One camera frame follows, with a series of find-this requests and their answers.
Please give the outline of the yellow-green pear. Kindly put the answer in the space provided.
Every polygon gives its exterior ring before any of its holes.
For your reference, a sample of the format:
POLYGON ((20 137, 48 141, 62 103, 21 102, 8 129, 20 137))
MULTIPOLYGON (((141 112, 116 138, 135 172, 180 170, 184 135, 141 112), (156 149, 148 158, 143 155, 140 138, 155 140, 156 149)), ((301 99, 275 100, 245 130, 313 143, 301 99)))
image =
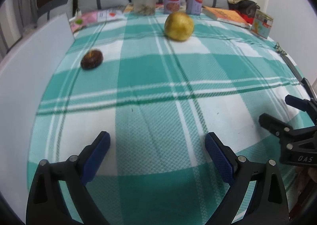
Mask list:
POLYGON ((194 27, 193 19, 189 15, 173 12, 164 23, 164 34, 174 41, 183 42, 191 37, 194 27))

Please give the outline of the dark brown round fruit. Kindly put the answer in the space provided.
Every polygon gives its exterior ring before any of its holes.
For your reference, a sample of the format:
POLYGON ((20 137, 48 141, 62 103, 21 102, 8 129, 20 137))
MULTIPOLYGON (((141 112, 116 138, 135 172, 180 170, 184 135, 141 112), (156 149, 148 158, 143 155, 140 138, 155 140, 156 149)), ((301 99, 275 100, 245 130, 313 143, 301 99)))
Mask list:
POLYGON ((81 68, 83 70, 94 69, 103 62, 103 54, 100 50, 92 49, 88 51, 81 60, 81 68))

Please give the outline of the colourful small box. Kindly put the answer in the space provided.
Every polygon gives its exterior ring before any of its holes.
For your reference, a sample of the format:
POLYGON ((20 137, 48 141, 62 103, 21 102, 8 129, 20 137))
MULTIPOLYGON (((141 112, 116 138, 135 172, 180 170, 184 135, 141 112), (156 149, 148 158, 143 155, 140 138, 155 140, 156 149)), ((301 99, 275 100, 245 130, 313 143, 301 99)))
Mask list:
POLYGON ((267 39, 273 24, 273 18, 266 13, 256 10, 250 31, 255 35, 267 39))

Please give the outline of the orange book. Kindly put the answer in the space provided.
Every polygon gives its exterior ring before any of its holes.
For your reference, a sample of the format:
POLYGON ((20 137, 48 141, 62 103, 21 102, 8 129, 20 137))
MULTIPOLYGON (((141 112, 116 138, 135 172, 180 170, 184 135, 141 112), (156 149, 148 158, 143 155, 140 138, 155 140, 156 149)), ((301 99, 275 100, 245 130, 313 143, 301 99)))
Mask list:
POLYGON ((203 6, 202 12, 215 21, 224 22, 242 28, 250 28, 250 24, 247 23, 246 20, 244 20, 243 17, 241 17, 236 11, 203 6))

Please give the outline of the teal white checked cloth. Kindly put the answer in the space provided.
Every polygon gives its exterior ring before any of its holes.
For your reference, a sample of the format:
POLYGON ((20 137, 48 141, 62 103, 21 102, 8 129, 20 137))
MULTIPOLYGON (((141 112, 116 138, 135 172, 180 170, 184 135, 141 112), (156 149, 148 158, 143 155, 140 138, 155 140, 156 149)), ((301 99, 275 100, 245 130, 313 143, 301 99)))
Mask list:
POLYGON ((111 224, 204 224, 228 189, 206 154, 208 132, 264 163, 278 160, 280 147, 260 127, 261 114, 312 126, 285 104, 286 95, 307 93, 273 40, 200 15, 193 35, 175 42, 163 33, 166 18, 129 13, 76 33, 35 116, 29 180, 40 160, 64 161, 109 132, 111 146, 87 188, 111 224), (103 62, 83 70, 92 49, 103 62))

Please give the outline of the purple tin can right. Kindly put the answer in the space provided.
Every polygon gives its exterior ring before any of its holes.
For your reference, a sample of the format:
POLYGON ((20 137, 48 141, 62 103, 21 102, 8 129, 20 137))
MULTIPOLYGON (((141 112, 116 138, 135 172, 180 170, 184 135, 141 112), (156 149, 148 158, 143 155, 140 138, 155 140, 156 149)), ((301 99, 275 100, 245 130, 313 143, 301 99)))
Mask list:
POLYGON ((200 15, 203 0, 186 0, 186 13, 200 15))

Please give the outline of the clear plastic jar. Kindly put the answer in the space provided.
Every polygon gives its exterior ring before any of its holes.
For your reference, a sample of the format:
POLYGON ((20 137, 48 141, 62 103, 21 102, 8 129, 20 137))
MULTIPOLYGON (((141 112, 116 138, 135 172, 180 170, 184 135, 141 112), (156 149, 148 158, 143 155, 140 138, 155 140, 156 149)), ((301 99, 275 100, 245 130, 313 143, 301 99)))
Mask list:
POLYGON ((152 16, 156 11, 156 0, 132 0, 134 13, 143 16, 152 16))

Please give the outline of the pink booklet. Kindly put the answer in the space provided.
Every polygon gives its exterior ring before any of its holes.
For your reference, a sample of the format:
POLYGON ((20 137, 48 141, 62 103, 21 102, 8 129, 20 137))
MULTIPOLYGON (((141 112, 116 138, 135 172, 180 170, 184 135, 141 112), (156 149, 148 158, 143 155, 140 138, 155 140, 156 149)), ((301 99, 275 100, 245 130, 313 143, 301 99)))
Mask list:
POLYGON ((84 27, 103 22, 126 20, 123 12, 119 9, 106 9, 84 13, 70 22, 72 32, 79 31, 84 27))

